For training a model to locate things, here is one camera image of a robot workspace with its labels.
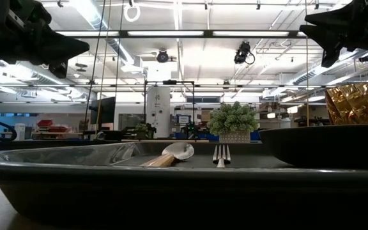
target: metal frame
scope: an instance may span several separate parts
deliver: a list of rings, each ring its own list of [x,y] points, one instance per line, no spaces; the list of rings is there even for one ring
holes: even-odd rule
[[[148,84],[117,84],[118,88],[141,88]],[[85,88],[88,85],[85,84],[63,84],[63,85],[51,85],[51,84],[0,84],[0,86],[4,87],[13,87],[13,88],[63,88],[63,87],[73,87],[73,88]],[[334,88],[337,85],[309,85],[310,88]],[[115,88],[115,84],[104,84],[103,86],[97,84],[92,85],[92,88]],[[177,85],[158,85],[158,87],[168,87],[168,88],[184,88],[185,86],[177,86]],[[194,88],[277,88],[277,87],[286,87],[286,88],[296,88],[296,89],[304,89],[307,88],[306,85],[289,85],[289,84],[230,84],[230,85],[216,85],[216,84],[195,84]]]
[[[102,31],[69,31],[69,30],[57,30],[55,31],[59,34],[69,36],[70,38],[86,38],[86,39],[97,39],[97,38],[274,38],[274,39],[306,39],[306,35],[297,30],[231,30],[231,29],[221,29],[221,30],[140,30],[140,31],[127,31],[127,30],[108,30]],[[131,35],[129,32],[160,32],[160,33],[192,33],[192,34],[149,34],[149,35]],[[217,35],[215,32],[230,32],[230,33],[258,33],[257,35],[251,34],[232,34],[232,35]],[[277,35],[278,33],[287,33],[286,35]]]
[[[187,80],[184,80],[184,81],[176,81],[176,80],[173,80],[171,82],[175,83],[175,84],[166,84],[167,81],[147,81],[145,80],[144,81],[144,123],[147,122],[147,114],[146,114],[146,94],[147,94],[147,85],[148,83],[155,83],[154,84],[154,87],[159,87],[159,85],[157,83],[162,83],[163,85],[165,86],[175,86],[177,85],[178,83],[181,83],[183,84],[183,87],[186,87],[185,83],[189,83],[192,85],[192,121],[194,122],[195,124],[195,116],[196,116],[196,85],[195,85],[195,82],[194,81],[187,81]]]

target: black plate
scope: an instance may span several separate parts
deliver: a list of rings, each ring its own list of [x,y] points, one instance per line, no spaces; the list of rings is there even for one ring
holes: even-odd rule
[[[267,151],[298,167],[368,168],[368,125],[283,128],[259,134]]]

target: ceiling beam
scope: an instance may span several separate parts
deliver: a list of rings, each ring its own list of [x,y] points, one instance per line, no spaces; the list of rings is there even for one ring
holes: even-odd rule
[[[257,39],[305,39],[297,30],[108,30],[102,31],[55,31],[70,38],[257,38]]]

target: plant pot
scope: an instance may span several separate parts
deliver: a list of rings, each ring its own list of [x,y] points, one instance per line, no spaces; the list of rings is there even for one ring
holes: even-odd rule
[[[135,138],[136,139],[147,139],[146,132],[136,132]]]
[[[220,143],[250,143],[250,132],[238,131],[221,134]]]

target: wooden spoon handle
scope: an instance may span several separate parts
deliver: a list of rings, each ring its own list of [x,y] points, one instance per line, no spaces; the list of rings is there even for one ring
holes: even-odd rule
[[[153,160],[150,160],[140,166],[144,167],[167,167],[170,166],[171,163],[174,161],[174,155],[172,154],[165,154],[161,155]]]

